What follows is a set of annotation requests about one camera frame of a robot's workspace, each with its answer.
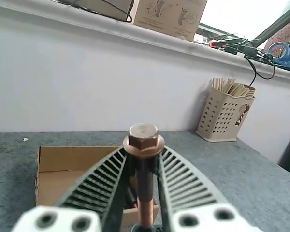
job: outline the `cardboard box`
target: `cardboard box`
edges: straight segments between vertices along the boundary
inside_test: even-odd
[[[117,146],[41,146],[37,154],[36,205],[52,205],[91,166],[117,149]],[[154,200],[154,220],[159,206]],[[130,232],[139,223],[138,209],[125,209],[121,232]]]
[[[207,0],[136,0],[133,24],[192,41]]]
[[[108,0],[108,1],[127,13],[130,12],[133,5],[132,0]],[[127,15],[125,13],[101,0],[79,0],[77,2],[75,2],[75,0],[65,0],[65,2],[76,4],[78,6],[98,12],[102,15],[107,15],[109,17],[116,18],[122,21],[127,20]]]

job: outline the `gray carpet surface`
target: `gray carpet surface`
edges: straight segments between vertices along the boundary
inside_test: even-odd
[[[35,157],[39,146],[121,145],[126,134],[0,133],[0,232],[10,231],[20,215],[35,205]],[[189,131],[161,134],[166,145],[203,172],[251,225],[265,232],[290,232],[290,173],[240,140],[209,143]],[[158,215],[155,224],[160,223]]]

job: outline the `blue tool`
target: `blue tool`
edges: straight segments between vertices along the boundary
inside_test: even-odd
[[[276,46],[283,46],[284,52],[283,52],[282,56],[280,56],[280,57],[273,57],[273,63],[290,68],[290,48],[289,48],[289,46],[286,43],[277,42],[277,43],[272,44],[269,47],[268,53],[271,54],[273,48]]]

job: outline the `utensil holder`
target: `utensil holder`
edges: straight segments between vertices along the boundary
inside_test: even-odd
[[[196,133],[209,142],[235,141],[254,99],[211,88]]]

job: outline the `window ledge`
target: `window ledge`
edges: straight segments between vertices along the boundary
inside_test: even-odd
[[[251,66],[242,57],[144,29],[132,24],[119,22],[107,17],[101,17],[97,14],[89,13],[51,0],[0,0],[0,7],[251,70]],[[271,66],[254,61],[253,63],[259,73],[272,75],[273,68]],[[275,77],[290,80],[290,72],[277,68]]]

